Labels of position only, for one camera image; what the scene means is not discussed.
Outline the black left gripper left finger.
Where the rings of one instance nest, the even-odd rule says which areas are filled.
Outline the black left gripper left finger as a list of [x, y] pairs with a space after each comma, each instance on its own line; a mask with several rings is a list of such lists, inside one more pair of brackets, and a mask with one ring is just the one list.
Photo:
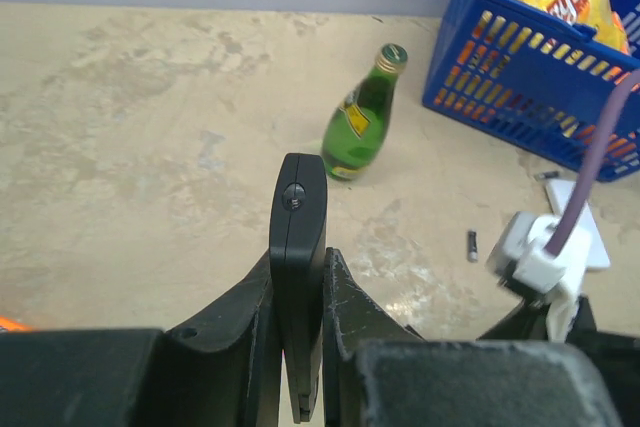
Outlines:
[[178, 326], [1, 336], [4, 426], [275, 426], [269, 259]]

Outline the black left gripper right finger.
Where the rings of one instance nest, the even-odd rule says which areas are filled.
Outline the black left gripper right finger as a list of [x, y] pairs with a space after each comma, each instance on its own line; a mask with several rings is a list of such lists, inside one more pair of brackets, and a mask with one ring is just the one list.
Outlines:
[[328, 426], [619, 426], [591, 361], [566, 344], [425, 341], [355, 282], [341, 252], [324, 268]]

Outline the black remote control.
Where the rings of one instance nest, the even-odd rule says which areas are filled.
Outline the black remote control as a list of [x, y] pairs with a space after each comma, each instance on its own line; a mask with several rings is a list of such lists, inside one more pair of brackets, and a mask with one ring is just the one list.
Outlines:
[[271, 208], [269, 264], [296, 424], [311, 420], [318, 393], [326, 217], [322, 159], [286, 154]]

